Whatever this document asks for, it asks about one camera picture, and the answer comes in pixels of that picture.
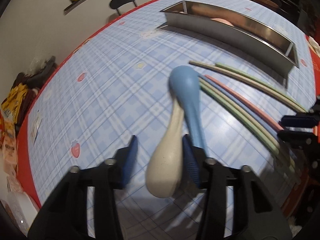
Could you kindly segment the beige plastic spoon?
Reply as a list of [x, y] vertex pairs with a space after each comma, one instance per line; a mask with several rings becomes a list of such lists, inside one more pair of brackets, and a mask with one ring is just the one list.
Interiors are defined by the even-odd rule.
[[155, 197], [171, 197], [181, 182], [183, 120], [184, 110], [178, 100], [173, 98], [169, 125], [153, 152], [146, 171], [146, 187]]

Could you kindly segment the green chopstick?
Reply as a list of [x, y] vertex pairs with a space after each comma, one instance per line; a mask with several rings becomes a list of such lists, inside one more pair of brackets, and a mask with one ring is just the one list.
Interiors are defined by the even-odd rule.
[[228, 73], [230, 77], [234, 77], [238, 80], [244, 81], [245, 83], [252, 85], [258, 89], [263, 88], [264, 91], [267, 90], [267, 94], [279, 99], [281, 102], [283, 102], [285, 105], [290, 107], [291, 109], [294, 109], [298, 112], [307, 112], [307, 110], [301, 106], [299, 103], [295, 102], [291, 97], [283, 93], [282, 91], [278, 90], [276, 87], [272, 87], [268, 83], [249, 75], [241, 70], [235, 69], [231, 66], [222, 64], [222, 63], [216, 63], [215, 68], [219, 69], [221, 73]]
[[283, 165], [291, 173], [295, 173], [295, 164], [290, 160], [290, 157], [285, 156], [285, 152], [281, 149], [280, 143], [265, 129], [255, 118], [241, 108], [236, 102], [223, 94], [207, 81], [200, 78], [201, 89], [206, 92], [211, 98], [221, 104], [227, 111], [229, 111], [235, 118], [242, 122], [262, 143], [266, 146], [270, 153], [281, 161]]

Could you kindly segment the pink chopstick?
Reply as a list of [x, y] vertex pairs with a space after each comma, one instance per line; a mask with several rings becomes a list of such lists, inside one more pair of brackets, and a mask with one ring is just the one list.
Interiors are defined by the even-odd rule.
[[224, 89], [226, 92], [228, 92], [230, 95], [234, 96], [236, 99], [238, 99], [241, 103], [243, 103], [246, 107], [248, 107], [251, 111], [253, 111], [255, 114], [257, 114], [260, 118], [262, 118], [271, 128], [273, 128], [276, 132], [279, 132], [281, 130], [283, 130], [283, 127], [280, 126], [280, 124], [278, 124], [274, 119], [272, 119], [268, 114], [266, 114], [264, 111], [262, 111], [261, 109], [259, 109], [257, 106], [255, 106], [253, 103], [251, 103], [249, 100], [247, 100], [246, 98], [244, 98], [242, 95], [240, 95], [239, 93], [235, 92], [234, 90], [232, 90], [231, 88], [229, 88], [228, 86], [224, 85], [223, 83], [221, 83], [220, 81], [218, 81], [217, 79], [209, 76], [209, 75], [205, 75], [205, 76], [201, 76], [202, 78], [204, 78], [205, 81], [207, 81], [208, 83], [210, 83], [211, 85], [215, 84], [218, 85], [219, 87], [221, 87], [222, 89]]

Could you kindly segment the blue chopstick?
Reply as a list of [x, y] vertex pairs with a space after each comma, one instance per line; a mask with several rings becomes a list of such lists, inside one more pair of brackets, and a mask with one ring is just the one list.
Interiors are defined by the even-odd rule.
[[200, 75], [200, 83], [203, 86], [202, 88], [213, 99], [223, 105], [227, 111], [231, 112], [234, 117], [242, 122], [256, 137], [259, 137], [261, 141], [268, 140], [274, 145], [278, 143], [275, 130], [239, 99], [203, 75]]

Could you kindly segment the blue plastic spoon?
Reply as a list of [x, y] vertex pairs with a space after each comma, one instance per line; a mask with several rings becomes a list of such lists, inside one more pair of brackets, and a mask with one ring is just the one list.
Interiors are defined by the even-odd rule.
[[207, 152], [200, 116], [200, 81], [198, 73], [189, 66], [178, 66], [170, 73], [169, 85], [184, 110], [185, 121], [193, 145]]

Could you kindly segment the pink plastic spoon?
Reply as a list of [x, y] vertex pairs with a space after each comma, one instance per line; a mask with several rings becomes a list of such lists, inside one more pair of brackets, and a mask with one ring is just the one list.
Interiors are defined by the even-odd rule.
[[225, 20], [225, 19], [222, 19], [222, 18], [211, 18], [212, 21], [216, 21], [216, 22], [220, 22], [220, 23], [223, 23], [223, 24], [226, 24], [226, 25], [229, 25], [231, 27], [233, 27], [234, 25], [229, 22], [228, 20]]

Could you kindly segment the plaid blue tablecloth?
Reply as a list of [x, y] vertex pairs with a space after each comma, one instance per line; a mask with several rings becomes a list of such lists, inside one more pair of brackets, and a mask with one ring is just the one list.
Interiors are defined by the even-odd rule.
[[[223, 43], [167, 29], [162, 10], [180, 1], [228, 8], [289, 38], [298, 66], [287, 81], [267, 66]], [[116, 192], [119, 219], [128, 239], [194, 239], [202, 193], [184, 181], [165, 199], [148, 192], [145, 172], [170, 120], [171, 71], [189, 61], [223, 63], [284, 91], [304, 108], [315, 101], [315, 78], [305, 34], [291, 22], [250, 0], [157, 0], [99, 31], [62, 64], [28, 116], [30, 169], [40, 203], [67, 170], [88, 168], [112, 157], [132, 135], [138, 154], [126, 189]]]

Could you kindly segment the stainless steel utensil tray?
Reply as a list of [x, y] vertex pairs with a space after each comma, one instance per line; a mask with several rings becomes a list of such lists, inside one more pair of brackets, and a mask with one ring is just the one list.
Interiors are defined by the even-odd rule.
[[[181, 1], [161, 10], [172, 27], [193, 31], [237, 48], [283, 78], [298, 67], [296, 45], [283, 34], [249, 16], [223, 7]], [[212, 21], [222, 18], [234, 26]]]

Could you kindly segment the yellow snack bags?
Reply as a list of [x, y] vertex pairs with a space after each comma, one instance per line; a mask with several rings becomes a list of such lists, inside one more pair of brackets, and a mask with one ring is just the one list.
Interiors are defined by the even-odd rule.
[[16, 126], [21, 126], [27, 109], [26, 96], [29, 89], [27, 85], [19, 83], [11, 89], [7, 98], [1, 104], [3, 116], [11, 120]]

